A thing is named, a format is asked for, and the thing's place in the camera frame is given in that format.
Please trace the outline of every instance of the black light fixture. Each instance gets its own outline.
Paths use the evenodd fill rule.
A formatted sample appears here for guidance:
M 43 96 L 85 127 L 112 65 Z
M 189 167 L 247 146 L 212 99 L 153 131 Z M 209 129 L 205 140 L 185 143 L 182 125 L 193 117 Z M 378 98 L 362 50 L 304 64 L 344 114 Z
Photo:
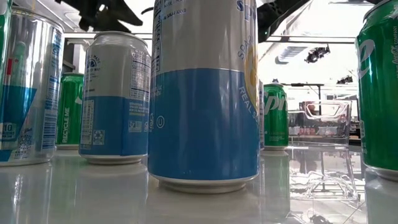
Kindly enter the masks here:
M 328 53 L 330 53 L 329 45 L 326 47 L 315 47 L 309 51 L 308 56 L 304 61 L 307 63 L 315 63 L 318 59 L 323 58 Z
M 354 82 L 353 77 L 351 75 L 347 75 L 347 77 L 338 80 L 337 84 L 348 84 L 352 82 Z

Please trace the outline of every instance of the can bottom rim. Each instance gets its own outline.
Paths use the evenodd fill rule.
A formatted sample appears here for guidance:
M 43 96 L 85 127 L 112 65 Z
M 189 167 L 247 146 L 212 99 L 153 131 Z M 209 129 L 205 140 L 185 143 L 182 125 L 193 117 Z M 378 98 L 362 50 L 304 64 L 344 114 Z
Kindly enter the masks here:
M 384 169 L 384 168 L 380 168 L 380 167 L 374 167 L 374 166 L 370 166 L 365 164 L 367 167 L 369 167 L 370 169 L 372 169 L 378 176 L 387 179 L 387 180 L 391 180 L 394 182 L 398 182 L 398 170 L 390 170 L 390 169 Z

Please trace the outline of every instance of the silver can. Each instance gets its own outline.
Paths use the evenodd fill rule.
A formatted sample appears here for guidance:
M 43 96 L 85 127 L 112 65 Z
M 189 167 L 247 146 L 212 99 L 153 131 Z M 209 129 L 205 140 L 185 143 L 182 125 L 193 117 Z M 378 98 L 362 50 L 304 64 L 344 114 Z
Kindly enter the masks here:
M 0 166 L 49 161 L 55 151 L 63 28 L 12 8 L 0 121 Z
M 87 49 L 79 153 L 88 162 L 147 154 L 150 62 L 147 44 L 128 33 L 101 32 Z

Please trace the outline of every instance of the glossy white surface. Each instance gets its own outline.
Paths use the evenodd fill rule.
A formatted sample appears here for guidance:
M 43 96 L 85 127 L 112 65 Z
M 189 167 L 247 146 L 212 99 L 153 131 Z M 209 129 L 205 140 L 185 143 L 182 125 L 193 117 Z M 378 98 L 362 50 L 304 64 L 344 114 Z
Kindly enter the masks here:
M 270 168 L 278 169 L 264 164 L 261 173 Z M 75 151 L 58 151 L 46 164 L 0 168 L 0 224 L 272 223 L 281 200 L 269 193 L 273 178 L 260 175 L 229 194 L 184 194 L 159 187 L 143 164 L 94 166 Z M 362 204 L 291 200 L 283 223 L 313 223 L 317 214 L 333 224 L 365 224 Z

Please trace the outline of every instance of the nutrition label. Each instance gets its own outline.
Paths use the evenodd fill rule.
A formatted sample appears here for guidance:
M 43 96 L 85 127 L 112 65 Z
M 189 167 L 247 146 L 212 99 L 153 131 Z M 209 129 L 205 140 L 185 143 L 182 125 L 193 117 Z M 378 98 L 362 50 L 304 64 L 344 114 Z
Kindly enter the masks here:
M 149 102 L 150 57 L 136 50 L 132 54 L 130 99 Z
M 55 136 L 57 132 L 58 114 L 58 89 L 60 86 L 60 67 L 61 50 L 63 49 L 62 36 L 54 32 L 51 50 L 51 61 L 48 67 L 47 94 L 45 98 L 45 113 L 43 125 L 42 149 L 53 149 L 55 147 Z
M 152 74 L 160 71 L 160 54 L 162 51 L 160 36 L 162 34 L 162 0 L 156 0 L 154 6 L 154 30 L 152 38 Z
M 83 104 L 81 126 L 81 144 L 91 145 L 93 142 L 94 100 L 86 100 Z

